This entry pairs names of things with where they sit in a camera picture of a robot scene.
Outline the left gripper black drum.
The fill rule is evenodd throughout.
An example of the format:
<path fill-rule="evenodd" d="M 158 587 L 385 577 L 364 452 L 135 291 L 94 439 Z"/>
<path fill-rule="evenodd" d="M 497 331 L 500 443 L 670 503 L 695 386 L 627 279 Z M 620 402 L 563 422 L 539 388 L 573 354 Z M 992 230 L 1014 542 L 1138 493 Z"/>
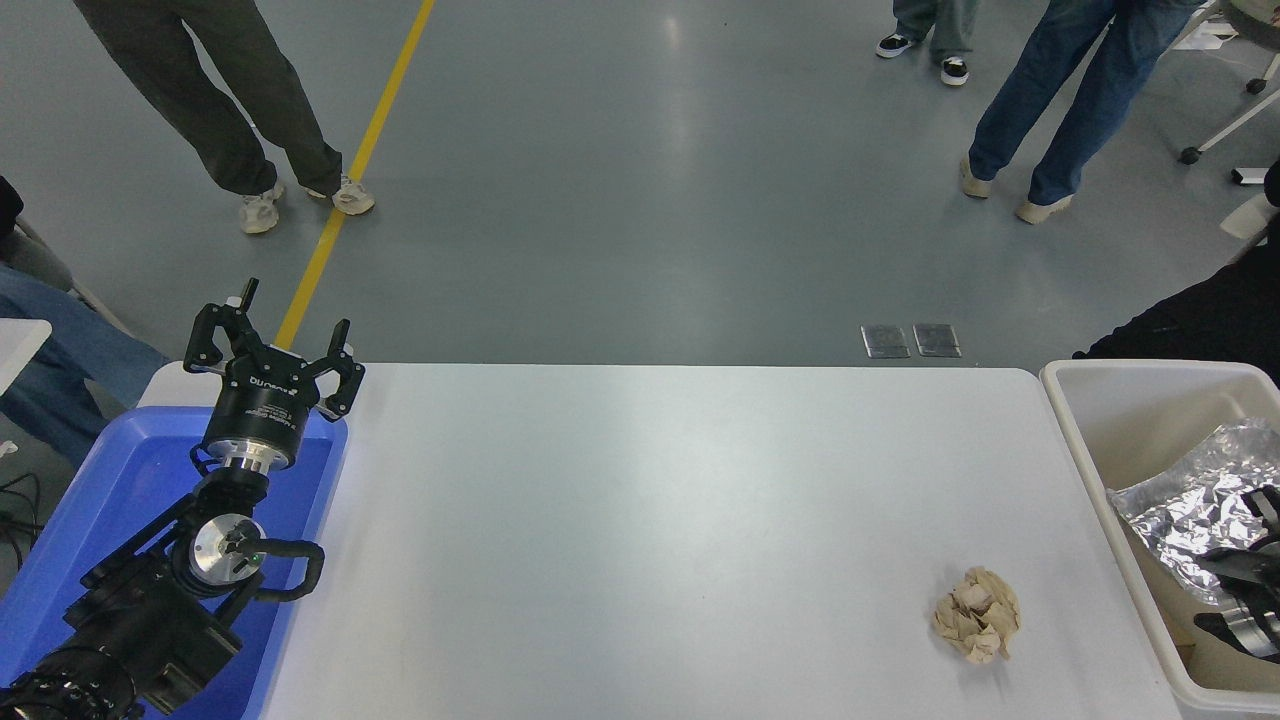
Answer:
<path fill-rule="evenodd" d="M 259 461 L 273 451 L 271 462 L 294 462 L 310 409 L 317 402 L 315 377 L 306 361 L 269 348 L 259 363 L 252 355 L 233 357 L 204 434 L 204 451 L 214 457 L 247 456 L 256 447 Z"/>

